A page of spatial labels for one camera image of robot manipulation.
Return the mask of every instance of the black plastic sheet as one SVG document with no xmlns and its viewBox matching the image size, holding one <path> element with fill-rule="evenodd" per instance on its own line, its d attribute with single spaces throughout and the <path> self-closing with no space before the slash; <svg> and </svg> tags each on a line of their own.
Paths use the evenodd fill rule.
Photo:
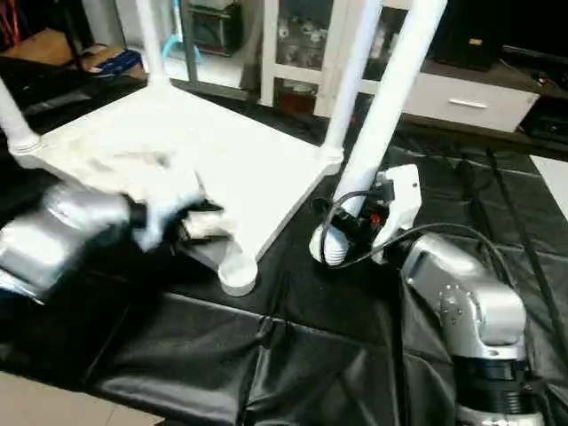
<svg viewBox="0 0 568 426">
<path fill-rule="evenodd" d="M 0 60 L 0 74 L 40 132 L 141 85 L 7 59 Z M 321 141 L 319 123 L 214 100 Z M 351 129 L 348 146 L 356 135 Z M 495 157 L 566 318 L 566 220 L 526 155 Z M 568 424 L 566 359 L 550 306 L 486 153 L 398 134 L 386 161 L 418 166 L 423 206 L 417 223 L 470 225 L 499 245 L 529 312 L 532 366 L 544 379 L 541 409 L 549 424 Z M 5 151 L 0 178 L 2 223 L 56 181 L 20 169 Z M 335 183 L 336 177 L 325 179 L 299 209 L 261 260 L 249 296 L 225 295 L 215 273 L 173 256 L 169 247 L 142 256 L 129 244 L 87 259 L 48 306 L 2 295 L 0 367 L 187 424 L 453 425 L 453 366 L 428 306 L 391 268 L 364 263 L 328 272 L 308 253 L 319 222 L 310 202 L 330 195 Z M 270 214 L 261 197 L 258 207 Z M 491 267 L 476 241 L 447 236 Z M 564 324 L 562 332 L 568 335 Z"/>
</svg>

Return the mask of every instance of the floor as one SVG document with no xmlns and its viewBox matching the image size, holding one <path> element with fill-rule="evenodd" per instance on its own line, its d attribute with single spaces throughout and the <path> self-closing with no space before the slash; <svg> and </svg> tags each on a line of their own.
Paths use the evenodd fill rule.
<svg viewBox="0 0 568 426">
<path fill-rule="evenodd" d="M 10 426 L 152 426 L 162 419 L 82 393 L 0 373 L 0 423 Z"/>
</svg>

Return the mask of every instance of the cabinet drawer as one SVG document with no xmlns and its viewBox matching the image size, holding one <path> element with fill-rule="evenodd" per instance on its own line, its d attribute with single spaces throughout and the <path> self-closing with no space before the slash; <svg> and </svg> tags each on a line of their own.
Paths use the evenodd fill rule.
<svg viewBox="0 0 568 426">
<path fill-rule="evenodd" d="M 538 95 L 439 75 L 419 74 L 405 112 L 513 132 Z"/>
</svg>

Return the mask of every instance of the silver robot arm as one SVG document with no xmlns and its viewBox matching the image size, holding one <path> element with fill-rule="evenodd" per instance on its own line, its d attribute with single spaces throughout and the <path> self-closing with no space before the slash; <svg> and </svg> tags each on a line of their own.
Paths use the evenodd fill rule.
<svg viewBox="0 0 568 426">
<path fill-rule="evenodd" d="M 144 204 L 82 185 L 54 186 L 36 211 L 0 230 L 0 288 L 44 303 L 87 250 L 131 234 L 144 251 L 162 241 L 176 214 L 204 199 L 197 179 L 183 191 L 156 192 Z"/>
<path fill-rule="evenodd" d="M 402 280 L 438 313 L 455 365 L 458 426 L 541 426 L 520 297 L 436 234 L 410 248 Z"/>
<path fill-rule="evenodd" d="M 133 211 L 120 194 L 57 185 L 42 206 L 0 231 L 0 288 L 42 303 L 93 245 L 117 242 Z"/>
</svg>

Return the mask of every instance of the blue object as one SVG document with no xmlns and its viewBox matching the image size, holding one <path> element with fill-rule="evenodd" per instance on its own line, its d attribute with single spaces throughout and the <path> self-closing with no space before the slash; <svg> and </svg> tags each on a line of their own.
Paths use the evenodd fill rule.
<svg viewBox="0 0 568 426">
<path fill-rule="evenodd" d="M 179 13 L 179 0 L 174 0 L 174 13 Z M 171 49 L 174 47 L 176 43 L 180 43 L 178 41 L 178 35 L 172 34 L 166 44 L 164 44 L 162 49 L 162 59 L 168 58 L 170 55 Z M 203 58 L 201 57 L 201 53 L 195 44 L 193 45 L 193 54 L 195 55 L 195 63 L 201 64 L 203 63 Z"/>
<path fill-rule="evenodd" d="M 114 58 L 97 65 L 102 75 L 119 75 L 136 65 L 142 65 L 142 57 L 137 51 L 125 50 Z"/>
</svg>

